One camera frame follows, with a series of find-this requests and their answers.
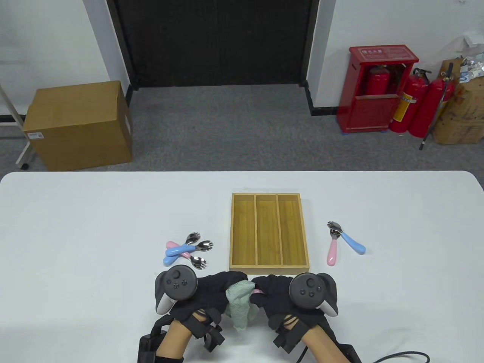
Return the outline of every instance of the black door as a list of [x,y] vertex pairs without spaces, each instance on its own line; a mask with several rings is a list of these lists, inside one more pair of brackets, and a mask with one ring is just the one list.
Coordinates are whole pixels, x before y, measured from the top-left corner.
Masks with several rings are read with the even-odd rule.
[[115,0],[141,87],[299,83],[312,0]]

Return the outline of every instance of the black glove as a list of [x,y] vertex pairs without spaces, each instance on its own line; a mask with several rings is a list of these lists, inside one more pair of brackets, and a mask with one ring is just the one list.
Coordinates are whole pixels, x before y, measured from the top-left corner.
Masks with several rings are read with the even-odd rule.
[[195,294],[188,300],[176,302],[170,315],[178,321],[185,321],[198,310],[212,308],[223,314],[228,305],[225,291],[242,280],[247,280],[247,275],[237,271],[219,272],[201,277],[198,279]]
[[255,283],[255,288],[262,290],[264,293],[252,294],[250,302],[264,309],[264,312],[270,320],[269,323],[274,316],[285,317],[287,315],[292,315],[297,317],[309,328],[313,328],[316,325],[321,326],[331,340],[333,340],[335,344],[338,344],[334,332],[330,328],[328,321],[321,310],[303,309],[292,302],[289,296],[289,285],[291,281],[292,277],[275,275],[254,278],[252,282]]

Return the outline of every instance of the fire extinguisher hose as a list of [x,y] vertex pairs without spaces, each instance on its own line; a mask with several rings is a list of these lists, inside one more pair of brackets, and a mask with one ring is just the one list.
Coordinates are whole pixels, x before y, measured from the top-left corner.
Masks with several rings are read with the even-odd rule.
[[449,86],[449,82],[451,81],[453,67],[454,67],[454,64],[450,63],[449,68],[447,69],[447,74],[445,75],[445,78],[444,78],[444,81],[445,81],[444,91],[442,93],[442,97],[440,98],[439,106],[437,107],[437,111],[435,112],[434,119],[432,120],[432,123],[430,124],[430,127],[428,128],[427,134],[425,135],[425,137],[422,140],[422,143],[420,144],[420,147],[419,147],[420,151],[422,151],[424,149],[425,142],[427,141],[428,136],[434,130],[435,123],[437,122],[437,117],[439,117],[440,110],[441,110],[442,105],[444,103],[444,98],[445,98],[445,93],[447,92],[447,87]]

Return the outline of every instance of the red fire extinguisher cabinet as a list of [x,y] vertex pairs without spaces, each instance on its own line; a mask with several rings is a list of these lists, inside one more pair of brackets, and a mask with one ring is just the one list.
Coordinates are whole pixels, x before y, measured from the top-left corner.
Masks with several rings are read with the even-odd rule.
[[[419,61],[406,45],[355,46],[350,60],[337,120],[343,133],[385,131],[402,96],[413,65]],[[366,94],[375,69],[386,69],[390,80],[382,94]]]

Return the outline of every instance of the floor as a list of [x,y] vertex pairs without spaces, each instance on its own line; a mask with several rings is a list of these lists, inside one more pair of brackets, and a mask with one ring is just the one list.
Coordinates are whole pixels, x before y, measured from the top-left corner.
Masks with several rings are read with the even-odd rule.
[[[296,85],[141,89],[131,110],[134,162],[93,170],[467,170],[484,185],[484,142],[419,151],[408,134],[343,136],[334,116],[309,115]],[[24,145],[0,128],[0,178]]]

